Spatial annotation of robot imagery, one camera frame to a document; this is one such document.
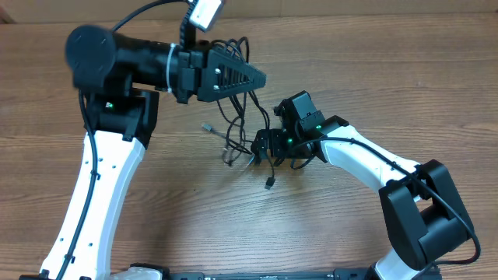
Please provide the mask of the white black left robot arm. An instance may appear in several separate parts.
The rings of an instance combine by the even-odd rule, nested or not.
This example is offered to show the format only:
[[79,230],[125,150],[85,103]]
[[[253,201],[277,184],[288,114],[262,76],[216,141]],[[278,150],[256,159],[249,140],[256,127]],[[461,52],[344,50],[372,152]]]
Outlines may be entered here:
[[161,92],[211,103],[262,88],[265,74],[206,40],[191,45],[74,29],[65,57],[86,129],[79,177],[40,279],[109,279],[110,255],[129,184],[156,127]]

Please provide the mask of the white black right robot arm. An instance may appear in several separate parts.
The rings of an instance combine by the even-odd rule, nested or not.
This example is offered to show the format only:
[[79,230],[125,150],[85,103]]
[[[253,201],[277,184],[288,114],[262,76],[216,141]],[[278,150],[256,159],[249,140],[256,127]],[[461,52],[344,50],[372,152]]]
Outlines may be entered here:
[[482,253],[448,168],[397,156],[363,137],[348,121],[325,117],[306,91],[274,109],[280,128],[266,127],[251,144],[255,163],[272,168],[313,159],[341,168],[377,193],[391,250],[368,268],[336,268],[332,279],[440,279],[442,265],[467,265]]

